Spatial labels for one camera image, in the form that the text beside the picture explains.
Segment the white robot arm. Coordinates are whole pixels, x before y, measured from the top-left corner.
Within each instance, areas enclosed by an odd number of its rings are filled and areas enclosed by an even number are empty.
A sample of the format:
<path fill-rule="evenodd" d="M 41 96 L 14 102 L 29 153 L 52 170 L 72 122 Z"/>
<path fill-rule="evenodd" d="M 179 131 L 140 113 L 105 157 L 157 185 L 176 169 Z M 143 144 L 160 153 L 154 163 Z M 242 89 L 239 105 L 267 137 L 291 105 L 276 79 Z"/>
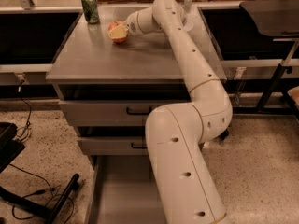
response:
<path fill-rule="evenodd" d="M 191 98 L 159 106 L 146 120 L 149 159 L 167 224 L 231 224 L 199 146 L 228 128 L 233 108 L 220 79 L 184 29 L 185 18 L 175 0 L 154 0 L 107 34 L 116 40 L 163 31 Z"/>

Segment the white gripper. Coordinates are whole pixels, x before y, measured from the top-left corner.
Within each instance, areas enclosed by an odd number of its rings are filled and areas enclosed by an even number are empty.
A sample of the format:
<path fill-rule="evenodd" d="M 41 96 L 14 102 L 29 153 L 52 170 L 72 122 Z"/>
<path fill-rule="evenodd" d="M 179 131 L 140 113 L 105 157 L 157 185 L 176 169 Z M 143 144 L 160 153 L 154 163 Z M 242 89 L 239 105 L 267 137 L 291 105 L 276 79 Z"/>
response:
<path fill-rule="evenodd" d="M 125 20 L 129 34 L 133 36 L 138 35 L 137 15 L 138 13 L 134 12 Z M 123 24 L 112 23 L 108 28 L 107 34 L 112 40 L 124 39 L 128 36 L 126 27 Z"/>

